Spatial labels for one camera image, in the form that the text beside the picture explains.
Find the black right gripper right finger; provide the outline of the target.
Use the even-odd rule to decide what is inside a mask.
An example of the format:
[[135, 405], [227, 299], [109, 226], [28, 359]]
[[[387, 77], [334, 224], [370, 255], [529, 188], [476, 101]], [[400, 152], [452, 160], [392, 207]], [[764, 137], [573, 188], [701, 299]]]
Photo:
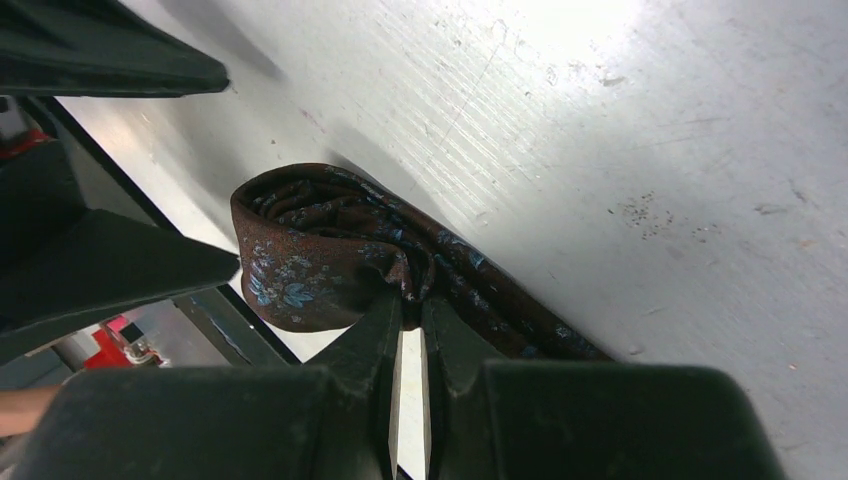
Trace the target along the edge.
[[781, 479], [743, 390], [695, 366], [513, 360], [442, 300], [421, 326], [431, 479]]

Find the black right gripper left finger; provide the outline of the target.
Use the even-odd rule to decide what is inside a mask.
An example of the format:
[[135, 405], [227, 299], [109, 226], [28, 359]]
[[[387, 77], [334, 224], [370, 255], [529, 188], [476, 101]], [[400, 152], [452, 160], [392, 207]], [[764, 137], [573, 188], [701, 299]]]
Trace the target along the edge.
[[17, 479], [393, 479], [402, 324], [386, 293], [307, 363], [72, 379]]

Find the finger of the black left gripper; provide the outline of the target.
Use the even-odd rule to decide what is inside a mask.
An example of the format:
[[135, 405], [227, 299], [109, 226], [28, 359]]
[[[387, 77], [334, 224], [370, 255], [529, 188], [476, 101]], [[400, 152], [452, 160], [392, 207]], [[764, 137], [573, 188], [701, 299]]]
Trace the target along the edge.
[[155, 303], [156, 293], [120, 284], [141, 273], [119, 228], [134, 221], [91, 210], [62, 231], [1, 232], [1, 361], [8, 363], [125, 311]]
[[230, 84], [218, 60], [118, 1], [4, 1], [1, 92], [176, 98]]

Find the dark brown blue-patterned tie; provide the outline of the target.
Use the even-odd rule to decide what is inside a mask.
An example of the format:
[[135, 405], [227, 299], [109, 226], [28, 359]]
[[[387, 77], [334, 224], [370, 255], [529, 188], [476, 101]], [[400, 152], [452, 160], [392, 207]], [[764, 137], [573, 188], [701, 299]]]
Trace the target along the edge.
[[390, 291], [409, 330], [424, 303], [441, 298], [506, 356], [606, 359], [459, 235], [349, 170], [277, 168], [239, 186], [230, 209], [245, 301], [281, 330], [350, 327]]

